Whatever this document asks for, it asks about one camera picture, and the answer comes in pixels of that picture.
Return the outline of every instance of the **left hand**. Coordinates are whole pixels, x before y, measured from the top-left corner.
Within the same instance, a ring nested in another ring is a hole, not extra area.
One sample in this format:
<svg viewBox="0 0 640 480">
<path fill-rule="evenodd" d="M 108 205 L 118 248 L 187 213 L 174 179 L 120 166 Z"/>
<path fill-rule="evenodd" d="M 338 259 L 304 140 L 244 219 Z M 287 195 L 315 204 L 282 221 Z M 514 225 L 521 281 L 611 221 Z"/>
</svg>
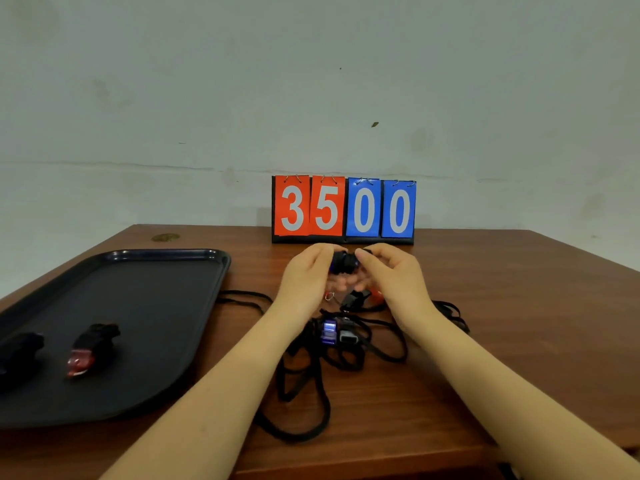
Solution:
<svg viewBox="0 0 640 480">
<path fill-rule="evenodd" d="M 284 270 L 274 306 L 307 322 L 324 297 L 333 253 L 344 250 L 336 244 L 318 243 L 295 256 Z"/>
</svg>

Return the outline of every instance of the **wall stain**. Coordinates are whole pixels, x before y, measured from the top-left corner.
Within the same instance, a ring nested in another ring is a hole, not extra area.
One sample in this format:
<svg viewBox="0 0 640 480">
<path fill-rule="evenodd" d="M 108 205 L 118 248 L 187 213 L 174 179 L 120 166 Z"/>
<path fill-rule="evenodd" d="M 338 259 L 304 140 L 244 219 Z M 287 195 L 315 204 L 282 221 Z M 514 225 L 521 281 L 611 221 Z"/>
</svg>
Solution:
<svg viewBox="0 0 640 480">
<path fill-rule="evenodd" d="M 111 101 L 109 100 L 109 96 L 111 96 L 111 92 L 107 89 L 107 83 L 100 79 L 94 79 L 92 81 L 93 90 L 95 92 L 95 96 L 100 99 L 105 104 L 109 104 Z"/>
<path fill-rule="evenodd" d="M 233 167 L 228 167 L 224 172 L 222 172 L 222 181 L 225 183 L 227 188 L 233 187 L 236 183 L 238 183 L 238 179 L 236 178 L 236 172 Z"/>
<path fill-rule="evenodd" d="M 411 149 L 415 153 L 422 153 L 427 149 L 427 128 L 418 128 L 409 138 Z"/>
<path fill-rule="evenodd" d="M 135 93 L 125 88 L 115 77 L 108 78 L 110 83 L 103 79 L 93 79 L 93 93 L 104 107 L 121 110 L 131 106 L 136 98 Z"/>
<path fill-rule="evenodd" d="M 476 180 L 476 182 L 480 183 L 480 184 L 484 184 L 484 183 L 501 183 L 501 182 L 508 182 L 509 179 L 508 178 L 478 178 Z"/>
<path fill-rule="evenodd" d="M 60 14 L 50 0 L 2 0 L 15 22 L 20 40 L 44 44 L 60 29 Z"/>
<path fill-rule="evenodd" d="M 578 212 L 578 219 L 581 221 L 592 221 L 601 217 L 604 210 L 604 194 L 594 194 L 590 196 Z"/>
</svg>

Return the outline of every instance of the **black tray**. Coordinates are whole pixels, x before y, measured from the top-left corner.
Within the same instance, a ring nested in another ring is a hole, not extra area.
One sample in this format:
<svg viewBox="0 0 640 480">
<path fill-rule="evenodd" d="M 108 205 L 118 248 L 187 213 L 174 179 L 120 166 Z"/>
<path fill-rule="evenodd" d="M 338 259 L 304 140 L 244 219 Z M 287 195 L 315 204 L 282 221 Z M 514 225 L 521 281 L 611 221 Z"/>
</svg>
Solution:
<svg viewBox="0 0 640 480">
<path fill-rule="evenodd" d="M 231 258 L 217 250 L 123 250 L 76 264 L 0 313 L 0 342 L 41 333 L 35 375 L 0 391 L 0 429 L 93 421 L 130 411 L 169 388 L 193 360 Z M 67 378 L 78 335 L 115 322 L 115 356 Z"/>
</svg>

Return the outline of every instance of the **scoreboard base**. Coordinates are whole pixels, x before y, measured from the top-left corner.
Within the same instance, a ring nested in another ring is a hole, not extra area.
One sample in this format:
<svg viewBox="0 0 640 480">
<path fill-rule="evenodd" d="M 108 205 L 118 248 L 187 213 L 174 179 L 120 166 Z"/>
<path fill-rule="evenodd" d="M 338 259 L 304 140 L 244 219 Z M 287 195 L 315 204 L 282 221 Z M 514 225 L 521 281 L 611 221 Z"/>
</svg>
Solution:
<svg viewBox="0 0 640 480">
<path fill-rule="evenodd" d="M 394 246 L 412 246 L 413 237 L 359 237 L 345 235 L 274 235 L 271 234 L 272 244 L 315 244 L 329 242 L 330 244 L 375 244 L 386 242 Z"/>
</svg>

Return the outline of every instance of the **hand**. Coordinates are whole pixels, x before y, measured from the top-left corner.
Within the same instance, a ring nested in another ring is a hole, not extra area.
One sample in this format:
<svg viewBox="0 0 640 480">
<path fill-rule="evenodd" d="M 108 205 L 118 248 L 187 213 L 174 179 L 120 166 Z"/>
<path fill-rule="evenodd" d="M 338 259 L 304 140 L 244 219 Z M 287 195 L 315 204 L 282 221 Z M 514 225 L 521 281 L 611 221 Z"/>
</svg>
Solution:
<svg viewBox="0 0 640 480">
<path fill-rule="evenodd" d="M 373 244 L 367 249 L 372 254 L 356 250 L 356 257 L 365 270 L 358 287 L 377 283 L 400 325 L 407 325 L 435 310 L 415 257 L 389 244 Z"/>
<path fill-rule="evenodd" d="M 345 251 L 335 244 L 314 244 L 295 256 L 284 270 L 274 305 L 302 323 L 316 311 L 324 297 L 329 266 L 335 251 Z"/>
</svg>

